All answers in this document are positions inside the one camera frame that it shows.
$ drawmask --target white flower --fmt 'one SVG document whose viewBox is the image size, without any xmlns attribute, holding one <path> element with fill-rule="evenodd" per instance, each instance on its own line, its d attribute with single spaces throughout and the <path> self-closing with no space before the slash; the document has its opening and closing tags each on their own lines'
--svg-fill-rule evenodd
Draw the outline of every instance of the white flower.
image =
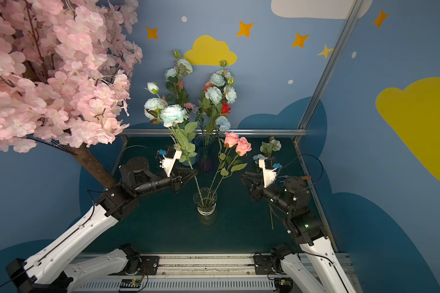
<svg viewBox="0 0 440 293">
<path fill-rule="evenodd" d="M 231 85 L 227 85 L 223 88 L 228 104 L 233 104 L 236 101 L 236 91 Z"/>
<path fill-rule="evenodd" d="M 217 124 L 219 127 L 220 131 L 227 131 L 230 129 L 231 124 L 228 121 L 228 118 L 225 116 L 218 116 L 217 119 L 215 120 L 215 124 Z"/>
<path fill-rule="evenodd" d="M 231 73 L 228 69 L 220 69 L 217 70 L 217 72 L 215 72 L 218 75 L 223 75 L 226 78 L 230 78 L 231 77 Z"/>
<path fill-rule="evenodd" d="M 272 139 L 269 144 L 272 145 L 272 151 L 279 151 L 282 148 L 282 144 L 276 139 Z"/>
<path fill-rule="evenodd" d="M 164 127 L 171 127 L 176 123 L 182 123 L 184 119 L 189 118 L 189 115 L 186 109 L 174 104 L 163 109 L 160 118 L 163 120 Z"/>
<path fill-rule="evenodd" d="M 263 154 L 258 154 L 252 157 L 252 160 L 254 160 L 254 163 L 259 164 L 259 159 L 266 159 L 267 157 Z"/>
<path fill-rule="evenodd" d="M 189 61 L 186 59 L 177 59 L 176 60 L 176 67 L 179 66 L 179 64 L 184 65 L 184 68 L 186 68 L 186 75 L 189 75 L 192 73 L 192 65 L 190 65 Z"/>
<path fill-rule="evenodd" d="M 165 103 L 162 99 L 160 99 L 159 97 L 154 97 L 151 99 L 148 99 L 148 101 L 145 102 L 145 111 L 144 114 L 147 118 L 149 118 L 150 120 L 155 119 L 155 116 L 153 116 L 152 114 L 148 113 L 147 110 L 149 111 L 155 111 L 159 114 L 159 110 L 163 110 L 165 107 Z"/>
<path fill-rule="evenodd" d="M 156 83 L 147 83 L 146 89 L 154 95 L 156 95 L 159 90 L 158 85 Z"/>
<path fill-rule="evenodd" d="M 168 81 L 169 77 L 175 77 L 178 74 L 176 68 L 170 68 L 164 73 L 164 80 Z"/>
<path fill-rule="evenodd" d="M 209 87 L 205 92 L 205 97 L 212 101 L 214 105 L 218 105 L 221 101 L 221 91 L 217 87 Z"/>
<path fill-rule="evenodd" d="M 210 81 L 211 84 L 214 84 L 216 86 L 223 86 L 223 85 L 225 85 L 225 79 L 223 78 L 223 76 L 218 75 L 216 73 L 214 73 L 214 74 L 212 74 L 210 76 L 210 80 L 209 81 Z"/>
</svg>

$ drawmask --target red rose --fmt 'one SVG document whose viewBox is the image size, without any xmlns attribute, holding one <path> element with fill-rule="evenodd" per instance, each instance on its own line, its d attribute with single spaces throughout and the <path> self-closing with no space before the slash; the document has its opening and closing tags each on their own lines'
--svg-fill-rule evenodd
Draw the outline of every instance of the red rose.
<svg viewBox="0 0 440 293">
<path fill-rule="evenodd" d="M 223 105 L 223 108 L 222 108 L 222 110 L 221 110 L 221 113 L 222 114 L 225 114 L 225 113 L 230 113 L 230 110 L 231 110 L 231 107 L 230 106 L 228 106 L 228 104 L 225 104 L 225 103 L 222 103 L 222 105 Z"/>
</svg>

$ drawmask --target yellow star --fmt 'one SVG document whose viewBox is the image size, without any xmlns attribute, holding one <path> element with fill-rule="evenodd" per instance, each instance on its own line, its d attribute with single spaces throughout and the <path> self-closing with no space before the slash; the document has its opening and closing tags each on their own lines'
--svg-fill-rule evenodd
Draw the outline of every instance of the yellow star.
<svg viewBox="0 0 440 293">
<path fill-rule="evenodd" d="M 246 36 L 249 38 L 249 30 L 251 29 L 252 26 L 253 26 L 253 23 L 244 24 L 244 23 L 240 22 L 240 31 L 238 32 L 238 34 L 236 36 L 237 37 Z"/>
<path fill-rule="evenodd" d="M 377 24 L 378 28 L 381 27 L 382 22 L 386 19 L 386 17 L 388 17 L 389 14 L 384 14 L 382 9 L 381 12 L 378 15 L 378 18 L 375 19 L 375 21 L 373 22 L 373 24 Z"/>
<path fill-rule="evenodd" d="M 296 39 L 295 39 L 295 42 L 292 44 L 292 48 L 295 46 L 300 46 L 302 48 L 305 45 L 305 41 L 308 37 L 309 37 L 309 35 L 302 36 L 300 34 L 296 34 Z"/>
<path fill-rule="evenodd" d="M 149 29 L 148 26 L 146 26 L 147 31 L 148 31 L 148 38 L 154 38 L 158 40 L 158 36 L 157 36 L 157 31 L 158 29 Z"/>
<path fill-rule="evenodd" d="M 328 49 L 328 48 L 327 48 L 327 44 L 325 44 L 325 45 L 324 45 L 324 50 L 323 50 L 321 53 L 317 54 L 317 55 L 318 55 L 318 56 L 319 56 L 319 55 L 324 55 L 324 57 L 326 57 L 326 59 L 327 59 L 327 56 L 329 55 L 329 52 L 332 51 L 332 50 L 334 50 L 334 48 L 332 48 L 332 49 Z"/>
</svg>

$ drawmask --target aluminum rail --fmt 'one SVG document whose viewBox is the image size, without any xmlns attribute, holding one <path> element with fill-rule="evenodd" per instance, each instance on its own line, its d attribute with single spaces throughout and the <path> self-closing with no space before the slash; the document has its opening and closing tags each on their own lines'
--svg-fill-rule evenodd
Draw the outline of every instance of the aluminum rail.
<svg viewBox="0 0 440 293">
<path fill-rule="evenodd" d="M 304 129 L 230 129 L 241 136 L 304 136 Z M 202 133 L 201 129 L 195 129 L 196 133 Z M 122 132 L 127 136 L 168 136 L 171 134 L 167 128 L 126 128 Z"/>
</svg>

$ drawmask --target orange star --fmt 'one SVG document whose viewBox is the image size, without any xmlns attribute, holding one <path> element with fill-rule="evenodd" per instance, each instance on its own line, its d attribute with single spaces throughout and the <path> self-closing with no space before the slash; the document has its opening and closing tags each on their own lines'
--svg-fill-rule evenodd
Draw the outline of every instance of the orange star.
<svg viewBox="0 0 440 293">
<path fill-rule="evenodd" d="M 389 14 L 384 14 L 382 9 L 381 12 L 378 15 L 378 18 L 375 19 L 375 21 L 373 22 L 373 24 L 378 25 L 378 28 L 381 27 L 382 22 L 386 19 L 386 17 L 388 17 Z"/>
<path fill-rule="evenodd" d="M 296 39 L 295 39 L 295 42 L 292 44 L 292 48 L 296 47 L 296 46 L 300 46 L 302 48 L 305 45 L 305 41 L 308 37 L 309 37 L 309 35 L 302 36 L 300 34 L 296 34 Z"/>
<path fill-rule="evenodd" d="M 147 32 L 148 32 L 148 38 L 154 38 L 158 40 L 157 31 L 158 29 L 149 29 L 148 26 L 146 26 Z"/>
<path fill-rule="evenodd" d="M 240 31 L 238 32 L 238 34 L 236 36 L 237 37 L 246 36 L 249 38 L 249 30 L 251 29 L 252 26 L 253 26 L 253 23 L 244 24 L 244 23 L 240 22 Z"/>
</svg>

